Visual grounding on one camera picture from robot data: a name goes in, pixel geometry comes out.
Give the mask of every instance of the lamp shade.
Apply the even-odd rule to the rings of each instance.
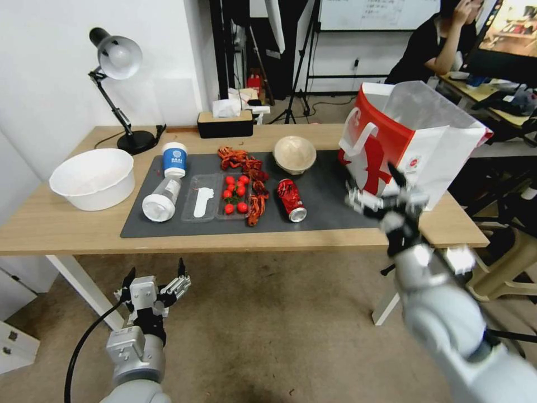
[[[113,79],[132,77],[142,64],[142,50],[124,36],[112,36],[103,28],[93,28],[89,39],[97,47],[97,59],[102,71]]]

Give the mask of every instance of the whiteboard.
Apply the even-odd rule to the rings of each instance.
[[[440,0],[322,0],[322,31],[415,30],[440,10]]]

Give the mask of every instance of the lamp arm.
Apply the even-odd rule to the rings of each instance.
[[[129,118],[127,118],[127,116],[121,111],[121,109],[114,105],[114,103],[106,93],[105,89],[102,87],[101,81],[104,80],[107,75],[100,72],[100,67],[96,68],[93,71],[90,71],[88,75],[91,77],[91,80],[95,83],[102,96],[105,98],[106,102],[108,102],[110,108],[112,108],[112,113],[119,121],[119,123],[121,123],[121,126],[123,126],[123,128],[125,129],[125,134],[127,134],[127,137],[132,138],[133,131],[131,130]]]

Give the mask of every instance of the lamp base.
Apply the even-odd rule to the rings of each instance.
[[[133,132],[132,136],[127,134],[122,135],[119,140],[117,140],[117,147],[131,155],[136,155],[143,153],[158,143],[157,139],[153,133],[146,132],[145,130],[137,130]]]

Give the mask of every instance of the computer screen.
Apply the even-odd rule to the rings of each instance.
[[[498,0],[463,70],[536,86],[537,0]]]

